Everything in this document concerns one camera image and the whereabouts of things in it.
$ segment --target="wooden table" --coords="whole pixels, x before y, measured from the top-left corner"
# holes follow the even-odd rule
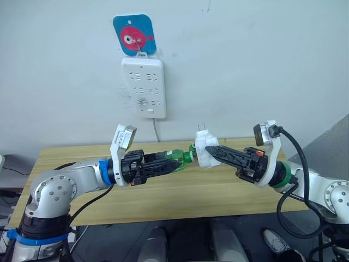
[[[191,141],[133,144],[130,150],[143,149],[145,154],[174,148],[188,150],[190,144]],[[255,140],[222,139],[220,144],[243,150],[245,147],[255,146]],[[9,226],[18,227],[29,197],[31,181],[37,174],[68,162],[110,157],[109,148],[109,145],[101,145],[43,149],[28,178]],[[279,159],[285,160],[283,152],[279,154]],[[270,187],[258,188],[238,179],[235,171],[235,168],[225,164],[204,169],[194,162],[181,172],[150,178],[146,184],[140,186],[127,188],[115,186],[107,196],[81,212],[73,225],[275,212],[281,195]],[[98,191],[79,196],[71,203],[70,213],[74,213],[101,193],[102,191]],[[304,209],[306,206],[294,199],[287,199],[284,204],[284,211]]]

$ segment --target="sneaker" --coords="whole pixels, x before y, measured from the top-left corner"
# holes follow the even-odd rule
[[[292,250],[281,236],[270,229],[263,230],[263,238],[268,247],[277,255],[284,251]]]

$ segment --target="blue ring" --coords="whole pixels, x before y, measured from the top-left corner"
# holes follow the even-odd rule
[[[104,183],[106,183],[108,186],[111,186],[112,183],[110,182],[109,177],[108,177],[108,163],[109,163],[109,160],[110,159],[99,161],[99,169],[100,169],[100,171],[102,173],[102,178],[103,178]]]
[[[26,245],[26,246],[41,246],[41,245],[48,245],[48,244],[52,244],[52,243],[56,243],[56,242],[65,240],[68,238],[68,233],[61,235],[61,236],[52,237],[50,239],[35,240],[35,239],[27,239],[27,238],[19,235],[15,229],[11,229],[7,232],[7,237],[9,239],[15,239],[19,243]]]

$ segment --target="blue sticker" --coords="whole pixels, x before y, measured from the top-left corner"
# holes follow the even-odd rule
[[[139,48],[148,55],[156,52],[153,26],[147,15],[116,16],[113,25],[126,55],[135,56]]]

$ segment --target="green ring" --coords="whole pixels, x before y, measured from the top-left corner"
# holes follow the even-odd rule
[[[282,165],[284,166],[284,168],[286,170],[286,176],[285,176],[285,179],[281,183],[278,183],[278,184],[272,186],[273,188],[280,188],[280,187],[283,187],[283,186],[287,185],[289,183],[290,179],[291,179],[291,176],[292,176],[291,168],[289,167],[289,165],[287,165],[286,162],[282,162],[281,161],[281,163],[282,163]]]

